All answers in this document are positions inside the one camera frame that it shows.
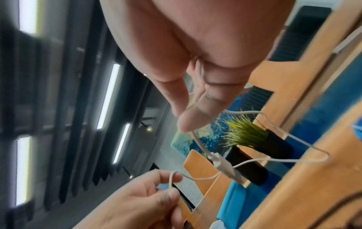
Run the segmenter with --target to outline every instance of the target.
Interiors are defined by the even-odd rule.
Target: potted plant
[[[258,127],[246,116],[234,116],[226,123],[229,125],[228,132],[224,135],[227,146],[250,147],[271,158],[293,158],[294,148],[288,142],[273,131]]]

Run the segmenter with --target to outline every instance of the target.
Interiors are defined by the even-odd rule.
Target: plant pot
[[[287,141],[276,135],[273,131],[267,129],[268,137],[255,150],[264,153],[271,158],[276,159],[292,159],[294,148]]]
[[[224,153],[224,158],[233,166],[252,159],[237,146],[228,148]],[[258,186],[264,184],[269,176],[268,170],[256,161],[244,164],[235,169],[239,171],[243,177]]]

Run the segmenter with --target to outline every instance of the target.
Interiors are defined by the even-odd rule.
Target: black plant pot
[[[224,153],[224,158],[233,166],[252,159],[237,146],[228,148]],[[236,170],[239,171],[243,177],[258,186],[264,184],[269,175],[268,170],[256,161],[239,166]]]
[[[268,137],[255,150],[264,153],[271,158],[276,159],[293,159],[294,148],[287,141],[267,129]]]

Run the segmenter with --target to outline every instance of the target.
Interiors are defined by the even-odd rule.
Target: fluorescent light
[[[27,201],[29,180],[29,155],[31,137],[23,137],[17,140],[16,160],[16,200],[18,206]]]
[[[119,70],[120,70],[120,65],[119,64],[114,64],[113,68],[112,68],[112,73],[110,74],[110,79],[109,79],[109,83],[108,83],[108,87],[107,87],[107,92],[106,92],[106,96],[104,98],[103,107],[102,107],[101,115],[99,117],[97,129],[102,129],[103,128],[104,120],[106,119],[108,106],[109,106],[109,103],[110,103],[110,99],[112,97],[114,84],[116,83],[116,79],[117,79],[117,75],[118,75]]]
[[[20,31],[36,34],[38,17],[38,0],[19,0]]]
[[[116,156],[114,157],[114,160],[113,160],[113,164],[117,163],[118,158],[120,157],[121,149],[122,149],[122,146],[124,144],[124,140],[126,139],[129,126],[130,126],[130,124],[128,123],[124,127],[124,131],[123,131],[123,134],[122,134],[122,137],[121,137],[120,145],[118,146]]]

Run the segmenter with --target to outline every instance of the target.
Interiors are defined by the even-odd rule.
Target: green grass
[[[246,116],[239,115],[225,121],[229,129],[224,135],[226,146],[241,145],[250,148],[259,147],[268,137],[268,132],[254,123]]]

